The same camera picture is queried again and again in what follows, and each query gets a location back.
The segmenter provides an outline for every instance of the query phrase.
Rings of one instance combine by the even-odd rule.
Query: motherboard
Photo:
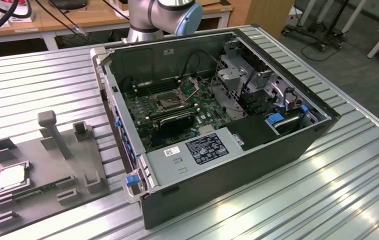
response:
[[[124,100],[147,152],[231,122],[215,99],[209,78],[189,76],[167,84],[133,84]]]

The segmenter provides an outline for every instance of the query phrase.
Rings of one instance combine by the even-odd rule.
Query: sticker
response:
[[[164,50],[164,56],[165,55],[171,55],[171,54],[173,54],[175,53],[175,50],[173,49],[167,49],[167,50]]]
[[[177,154],[179,152],[180,152],[180,150],[179,150],[177,146],[164,150],[165,157],[168,157],[173,154]]]
[[[16,33],[28,33],[28,32],[37,32],[37,28],[27,28],[27,29],[17,29],[15,30]]]
[[[187,142],[185,145],[196,163],[200,165],[229,153],[215,133]]]

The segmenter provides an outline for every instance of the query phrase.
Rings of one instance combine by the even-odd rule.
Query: slotted metal surface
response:
[[[343,117],[297,161],[152,230],[121,192],[124,168],[91,47],[0,57],[0,138],[39,138],[36,114],[44,110],[56,112],[60,131],[84,120],[95,127],[112,190],[3,239],[379,239],[379,120],[261,29],[241,31]]]

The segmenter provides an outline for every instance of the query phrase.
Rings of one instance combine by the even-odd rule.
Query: wooden desk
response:
[[[43,22],[37,14],[40,6],[35,1],[31,2],[32,11],[36,13],[33,22],[9,23],[9,27],[0,28],[0,43],[24,39],[43,38]]]
[[[55,17],[69,28],[73,28],[73,25],[59,13],[59,10],[49,5],[48,0],[39,1]],[[31,4],[35,11],[35,21],[29,23],[11,23],[11,27],[0,29],[0,42],[43,38],[48,50],[57,50],[55,37],[72,34],[72,32],[48,15],[33,0]],[[217,28],[227,27],[233,7],[216,3],[203,8],[203,18],[219,18]],[[85,8],[69,10],[67,16],[88,33],[129,27],[128,21],[116,17],[113,10],[101,0],[89,0]]]

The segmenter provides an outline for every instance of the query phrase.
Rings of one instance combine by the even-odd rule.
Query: blue latch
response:
[[[308,111],[308,107],[305,105],[301,105],[300,108],[301,108],[304,113]]]
[[[133,186],[140,182],[139,176],[137,175],[129,175],[125,177],[125,184],[127,186]]]
[[[283,121],[284,117],[281,116],[281,114],[275,113],[275,114],[268,116],[267,120],[268,120],[268,123],[272,125],[272,124]]]
[[[115,119],[115,126],[119,127],[121,125],[121,121],[120,121],[120,118],[116,117]]]

